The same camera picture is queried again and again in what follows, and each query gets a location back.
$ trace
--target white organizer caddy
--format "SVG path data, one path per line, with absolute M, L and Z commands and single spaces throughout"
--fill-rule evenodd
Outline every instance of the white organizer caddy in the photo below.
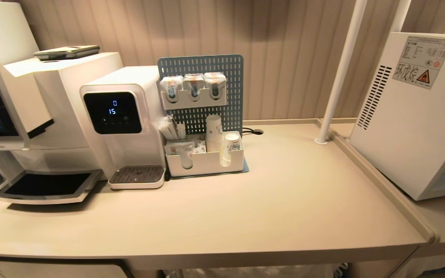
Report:
M 177 103 L 170 103 L 161 92 L 164 109 L 173 115 L 178 123 L 185 124 L 187 134 L 204 134 L 207 116 L 221 116 L 222 130 L 237 131 L 241 134 L 243 125 L 243 57 L 238 54 L 209 55 L 191 57 L 161 58 L 157 62 L 160 79 L 165 76 L 176 76 L 189 73 L 222 72 L 226 76 L 226 88 L 221 98 L 214 100 L 209 95 L 209 88 L 200 92 L 200 100 L 193 102 L 188 90 L 178 91 Z M 192 154 L 193 166 L 182 167 L 178 155 L 167 155 L 171 176 L 195 176 L 242 171 L 245 164 L 243 142 L 240 150 L 230 153 L 231 163 L 222 166 L 219 153 Z
M 183 89 L 177 92 L 178 101 L 175 103 L 171 103 L 167 99 L 168 94 L 165 91 L 161 90 L 161 99 L 165 110 L 197 108 L 197 107 L 207 107 L 207 106 L 223 106 L 228 103 L 228 94 L 226 93 L 226 91 L 227 91 L 226 86 L 224 86 L 224 89 L 221 90 L 221 98 L 218 100 L 214 100 L 210 96 L 209 88 L 201 88 L 199 93 L 200 99 L 194 102 L 189 96 L 190 92 Z
M 245 164 L 243 156 L 243 141 L 239 150 L 232 150 L 231 163 L 228 166 L 221 165 L 221 153 L 195 153 L 191 155 L 193 166 L 189 169 L 182 167 L 182 159 L 179 155 L 166 155 L 171 176 L 196 176 L 205 174 L 227 173 L 242 171 Z

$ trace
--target cabinet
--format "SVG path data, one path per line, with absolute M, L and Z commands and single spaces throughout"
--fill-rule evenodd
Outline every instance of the cabinet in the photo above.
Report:
M 0 261 L 0 278 L 130 278 L 115 264 L 53 264 Z

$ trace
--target vent slot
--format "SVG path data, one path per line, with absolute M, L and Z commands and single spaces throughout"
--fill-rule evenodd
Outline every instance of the vent slot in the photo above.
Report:
M 374 112 L 380 102 L 383 90 L 385 90 L 387 80 L 391 75 L 391 71 L 392 68 L 390 67 L 380 66 L 379 70 L 374 75 L 374 80 L 372 86 L 370 87 L 369 96 L 367 97 L 367 101 L 362 107 L 362 113 L 360 114 L 360 118 L 358 119 L 357 123 L 357 125 L 364 130 L 367 130 L 367 128 L 369 128 L 369 124 L 372 121 Z

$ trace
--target paper cup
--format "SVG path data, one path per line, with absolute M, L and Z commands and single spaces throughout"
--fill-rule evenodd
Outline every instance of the paper cup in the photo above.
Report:
M 241 137 L 233 132 L 224 136 L 224 150 L 222 151 L 223 160 L 231 162 L 231 151 L 241 149 Z
M 223 150 L 224 140 L 221 140 L 219 142 L 206 141 L 205 145 L 208 153 L 213 153 L 215 151 L 220 153 Z
M 209 115 L 206 123 L 205 141 L 220 142 L 223 140 L 223 126 L 221 124 L 221 116 Z

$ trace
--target countertop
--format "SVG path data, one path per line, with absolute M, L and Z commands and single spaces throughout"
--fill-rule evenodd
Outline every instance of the countertop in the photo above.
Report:
M 338 120 L 338 123 L 332 123 L 331 129 L 337 132 L 344 138 L 350 137 L 355 120 L 351 119 L 352 123 L 348 123 L 348 119 Z M 408 195 L 406 199 L 409 200 L 413 206 L 426 218 L 429 225 L 434 229 L 438 235 L 439 240 L 429 246 L 422 246 L 416 257 L 434 256 L 445 254 L 445 197 L 438 197 L 422 201 L 414 201 Z
M 314 143 L 315 124 L 250 127 L 265 133 L 243 137 L 248 173 L 102 183 L 79 204 L 0 201 L 0 256 L 157 269 L 393 259 L 427 243 L 336 144 Z

